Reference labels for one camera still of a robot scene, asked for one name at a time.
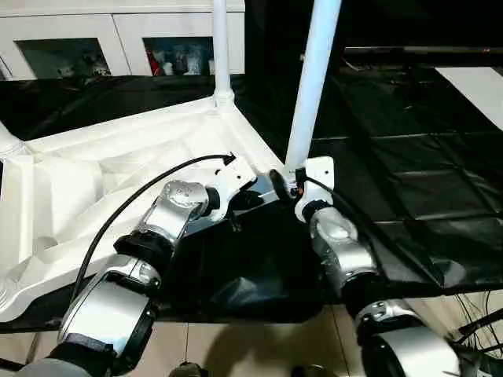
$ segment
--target white plastic frame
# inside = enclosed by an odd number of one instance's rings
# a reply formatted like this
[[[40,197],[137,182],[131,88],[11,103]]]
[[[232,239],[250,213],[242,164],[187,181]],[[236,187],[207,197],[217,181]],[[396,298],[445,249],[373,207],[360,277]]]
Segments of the white plastic frame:
[[[225,0],[214,1],[214,12],[223,12],[216,20],[226,18],[225,9]],[[216,27],[220,30],[214,50],[222,52],[226,27]],[[28,141],[24,153],[3,159],[0,321],[15,319],[35,298],[74,281],[100,225],[162,171],[193,157],[230,152],[246,159],[257,175],[282,168],[231,101],[227,54],[218,56],[213,97]],[[12,137],[3,130],[0,147]],[[205,161],[168,179],[205,184],[221,168],[222,161]],[[88,275],[115,253],[116,238],[132,230],[164,183],[152,187],[117,218],[99,243]],[[192,231],[206,225],[195,226]]]

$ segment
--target floor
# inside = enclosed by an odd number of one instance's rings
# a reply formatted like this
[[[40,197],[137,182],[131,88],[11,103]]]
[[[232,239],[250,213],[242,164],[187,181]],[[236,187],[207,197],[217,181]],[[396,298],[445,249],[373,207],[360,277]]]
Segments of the floor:
[[[485,298],[486,292],[480,292],[408,301],[438,333],[446,335],[467,323],[459,299],[475,319],[483,314]],[[503,291],[492,292],[489,311],[502,306]],[[503,338],[503,323],[494,327]],[[56,337],[55,332],[42,334],[36,358],[51,351]],[[24,362],[32,339],[33,334],[0,335],[0,357]],[[483,346],[494,343],[484,329],[479,339]],[[311,364],[340,377],[365,376],[353,325],[343,306],[326,306],[304,324],[158,323],[140,364],[129,376],[166,376],[185,359],[203,365],[216,377],[287,377],[292,367]],[[0,371],[0,377],[8,375],[12,374]]]

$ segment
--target black tarp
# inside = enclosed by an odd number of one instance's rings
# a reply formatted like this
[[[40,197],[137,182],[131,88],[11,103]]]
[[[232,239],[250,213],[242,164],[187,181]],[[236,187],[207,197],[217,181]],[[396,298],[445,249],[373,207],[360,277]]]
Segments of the black tarp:
[[[233,78],[237,107],[280,158],[298,81]],[[212,91],[197,77],[2,82],[0,119],[29,140]],[[390,289],[417,297],[503,287],[502,145],[503,132],[435,70],[374,68],[326,79],[311,155],[334,158],[336,186],[391,241],[375,240]],[[292,208],[271,204],[240,223],[185,240],[162,318],[296,322],[333,302]],[[43,326],[67,300],[67,288],[39,298],[0,331]]]

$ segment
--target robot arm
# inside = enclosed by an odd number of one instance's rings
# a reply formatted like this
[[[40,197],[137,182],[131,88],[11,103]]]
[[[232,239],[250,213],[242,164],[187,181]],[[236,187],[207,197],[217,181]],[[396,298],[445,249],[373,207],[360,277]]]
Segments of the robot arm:
[[[326,174],[328,167],[320,167],[323,162],[308,160],[307,175],[318,176],[318,180],[330,175]],[[323,183],[333,186],[333,178]],[[392,296],[371,245],[360,242],[357,227],[319,189],[304,185],[303,194],[309,199],[299,201],[296,213],[309,224],[313,249],[353,318],[367,376],[461,375],[459,360],[448,342],[427,327],[404,300]]]
[[[114,244],[117,254],[87,284],[62,321],[58,345],[18,377],[122,375],[138,364],[157,315],[154,298],[191,221],[219,221],[229,201],[254,181],[236,158],[205,187],[168,182],[133,231]]]

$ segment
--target black fabric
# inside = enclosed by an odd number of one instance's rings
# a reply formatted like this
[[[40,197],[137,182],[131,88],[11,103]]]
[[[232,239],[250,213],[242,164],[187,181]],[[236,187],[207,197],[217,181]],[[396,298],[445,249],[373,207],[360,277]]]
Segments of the black fabric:
[[[237,107],[280,158],[299,73],[232,80]],[[0,120],[27,140],[213,89],[198,77],[1,82]],[[392,242],[374,245],[389,288],[414,297],[503,287],[501,145],[503,132],[433,69],[342,70],[325,81],[310,155],[334,158],[337,188]],[[295,322],[334,302],[291,207],[270,204],[238,221],[241,232],[224,222],[182,242],[161,319]],[[38,311],[0,331],[54,326],[65,295],[36,300]]]

